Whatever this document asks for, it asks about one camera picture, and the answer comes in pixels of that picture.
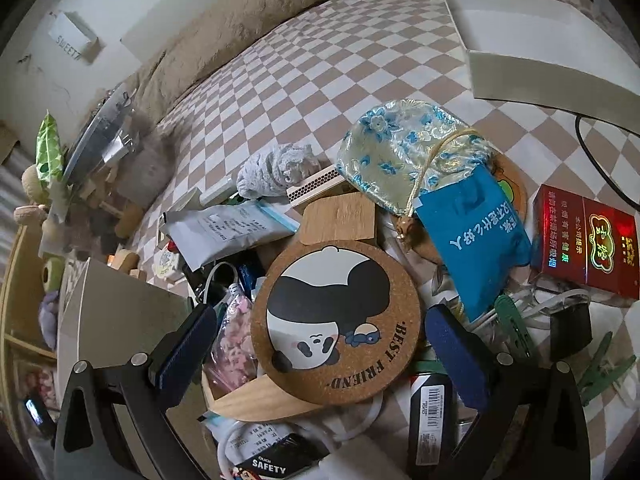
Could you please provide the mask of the beige wooden shelf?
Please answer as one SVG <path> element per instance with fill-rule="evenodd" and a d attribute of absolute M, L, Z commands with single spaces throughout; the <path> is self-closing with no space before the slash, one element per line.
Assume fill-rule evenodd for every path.
<path fill-rule="evenodd" d="M 6 265 L 1 291 L 1 403 L 8 410 L 16 400 L 15 359 L 55 366 L 56 355 L 44 342 L 38 322 L 44 291 L 38 256 L 41 233 L 21 226 Z"/>

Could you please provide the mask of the crumpled white grey cloth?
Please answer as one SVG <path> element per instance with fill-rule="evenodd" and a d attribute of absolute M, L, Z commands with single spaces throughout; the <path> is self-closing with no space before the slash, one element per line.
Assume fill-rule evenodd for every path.
<path fill-rule="evenodd" d="M 275 145 L 244 162 L 236 177 L 236 189 L 246 200 L 285 196 L 288 188 L 299 185 L 320 169 L 310 144 Z"/>

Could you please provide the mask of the purple plush toy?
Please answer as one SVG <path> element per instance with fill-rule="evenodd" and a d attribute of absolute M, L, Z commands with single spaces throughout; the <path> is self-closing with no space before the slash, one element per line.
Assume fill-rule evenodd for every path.
<path fill-rule="evenodd" d="M 38 312 L 38 322 L 42 338 L 51 350 L 56 349 L 59 299 L 60 293 L 57 290 L 54 292 L 47 292 L 41 301 Z"/>

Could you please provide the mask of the beige fuzzy blanket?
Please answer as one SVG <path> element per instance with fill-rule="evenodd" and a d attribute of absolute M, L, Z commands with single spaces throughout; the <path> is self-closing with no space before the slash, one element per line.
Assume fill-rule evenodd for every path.
<path fill-rule="evenodd" d="M 270 30 L 324 0 L 218 0 L 126 79 L 134 108 L 157 124 L 194 84 Z"/>

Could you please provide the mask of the green clothespin right side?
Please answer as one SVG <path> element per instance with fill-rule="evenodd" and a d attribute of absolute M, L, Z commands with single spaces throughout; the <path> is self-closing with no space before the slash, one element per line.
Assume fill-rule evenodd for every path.
<path fill-rule="evenodd" d="M 622 380 L 636 364 L 637 357 L 632 354 L 618 364 L 612 364 L 606 357 L 606 352 L 612 344 L 613 332 L 609 330 L 598 345 L 597 351 L 591 358 L 582 377 L 577 382 L 580 403 L 585 408 L 593 399 L 604 393 Z"/>

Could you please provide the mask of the harmonica wooden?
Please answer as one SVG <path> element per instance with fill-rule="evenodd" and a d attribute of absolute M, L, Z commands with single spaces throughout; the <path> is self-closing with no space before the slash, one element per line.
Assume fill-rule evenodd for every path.
<path fill-rule="evenodd" d="M 341 194 L 348 189 L 346 179 L 334 165 L 330 165 L 288 188 L 286 196 L 293 208 L 304 208 L 318 198 Z"/>

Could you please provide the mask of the green clothespin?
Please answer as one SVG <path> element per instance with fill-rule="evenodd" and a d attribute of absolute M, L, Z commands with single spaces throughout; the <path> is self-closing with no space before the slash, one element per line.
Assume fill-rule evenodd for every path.
<path fill-rule="evenodd" d="M 500 295 L 494 303 L 494 310 L 514 359 L 529 364 L 537 363 L 539 354 L 536 344 L 529 335 L 521 313 L 515 307 L 513 300 L 509 296 Z"/>
<path fill-rule="evenodd" d="M 606 357 L 606 352 L 612 344 L 613 332 L 609 330 L 598 345 L 597 351 L 591 358 L 582 377 L 577 382 L 580 403 L 585 408 L 593 399 L 604 393 L 622 380 L 636 364 L 637 357 L 632 354 L 618 364 L 612 364 Z"/>

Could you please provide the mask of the pink candy bag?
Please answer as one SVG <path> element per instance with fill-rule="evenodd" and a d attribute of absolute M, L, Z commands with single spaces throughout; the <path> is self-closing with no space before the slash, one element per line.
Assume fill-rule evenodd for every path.
<path fill-rule="evenodd" d="M 205 363 L 208 380 L 223 393 L 257 377 L 257 359 L 250 336 L 252 309 L 247 296 L 239 294 L 230 300 Z"/>

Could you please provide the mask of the blue printed sachet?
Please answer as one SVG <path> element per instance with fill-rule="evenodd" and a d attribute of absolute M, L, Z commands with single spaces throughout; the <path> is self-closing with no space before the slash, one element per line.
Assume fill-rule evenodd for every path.
<path fill-rule="evenodd" d="M 420 192 L 414 211 L 471 322 L 494 303 L 511 269 L 529 264 L 532 245 L 523 222 L 484 166 L 456 183 Z"/>

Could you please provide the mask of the black charger block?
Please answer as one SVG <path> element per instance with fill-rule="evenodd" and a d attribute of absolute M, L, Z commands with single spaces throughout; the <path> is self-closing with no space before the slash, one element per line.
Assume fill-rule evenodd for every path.
<path fill-rule="evenodd" d="M 589 304 L 574 304 L 550 315 L 550 333 L 552 362 L 581 352 L 592 341 Z"/>

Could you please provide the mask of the red cigarette box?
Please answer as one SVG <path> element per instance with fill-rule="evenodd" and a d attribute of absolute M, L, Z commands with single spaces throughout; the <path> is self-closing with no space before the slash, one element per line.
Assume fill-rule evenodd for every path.
<path fill-rule="evenodd" d="M 639 299 L 639 246 L 631 214 L 541 185 L 534 199 L 533 274 Z"/>

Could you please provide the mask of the panda cork coaster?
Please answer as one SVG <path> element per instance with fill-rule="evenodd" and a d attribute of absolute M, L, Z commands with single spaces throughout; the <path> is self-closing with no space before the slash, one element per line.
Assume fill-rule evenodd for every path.
<path fill-rule="evenodd" d="M 356 240 L 295 242 L 258 292 L 252 344 L 265 374 L 291 396 L 344 405 L 400 376 L 421 321 L 409 273 L 382 249 Z"/>

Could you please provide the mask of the small wooden square board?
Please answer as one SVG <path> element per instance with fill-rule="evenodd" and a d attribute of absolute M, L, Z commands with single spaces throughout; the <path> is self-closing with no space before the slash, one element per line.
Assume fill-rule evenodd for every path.
<path fill-rule="evenodd" d="M 373 243 L 375 203 L 360 192 L 319 198 L 304 210 L 297 236 L 304 245 L 332 240 Z"/>

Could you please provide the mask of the white printed paper packet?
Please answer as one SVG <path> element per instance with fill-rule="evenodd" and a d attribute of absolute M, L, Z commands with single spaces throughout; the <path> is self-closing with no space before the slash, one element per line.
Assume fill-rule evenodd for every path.
<path fill-rule="evenodd" d="M 191 271 L 297 232 L 299 223 L 264 200 L 164 213 L 163 232 Z"/>

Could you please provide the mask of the clear plastic storage bin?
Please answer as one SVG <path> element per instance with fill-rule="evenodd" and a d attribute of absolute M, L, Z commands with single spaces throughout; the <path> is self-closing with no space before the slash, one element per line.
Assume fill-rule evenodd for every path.
<path fill-rule="evenodd" d="M 120 84 L 91 112 L 70 150 L 37 165 L 49 195 L 39 252 L 108 255 L 132 237 L 170 180 L 174 150 Z"/>

